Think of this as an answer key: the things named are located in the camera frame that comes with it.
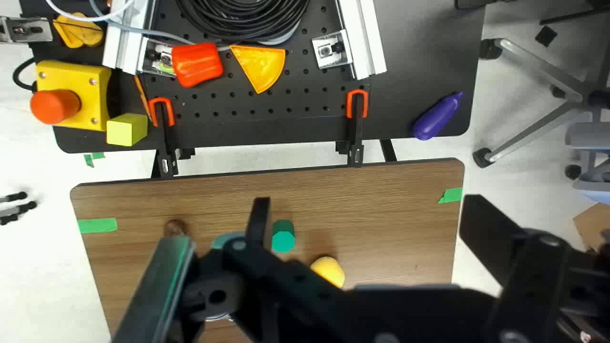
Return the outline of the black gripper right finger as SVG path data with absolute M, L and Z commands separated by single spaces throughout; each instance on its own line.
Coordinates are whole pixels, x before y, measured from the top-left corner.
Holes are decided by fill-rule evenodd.
M 610 343 L 610 261 L 523 228 L 481 194 L 460 236 L 502 285 L 485 333 L 496 343 Z

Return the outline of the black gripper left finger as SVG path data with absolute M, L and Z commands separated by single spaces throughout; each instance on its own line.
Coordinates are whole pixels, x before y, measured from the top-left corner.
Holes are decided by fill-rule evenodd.
M 195 257 L 187 236 L 162 238 L 113 343 L 183 343 L 180 297 Z

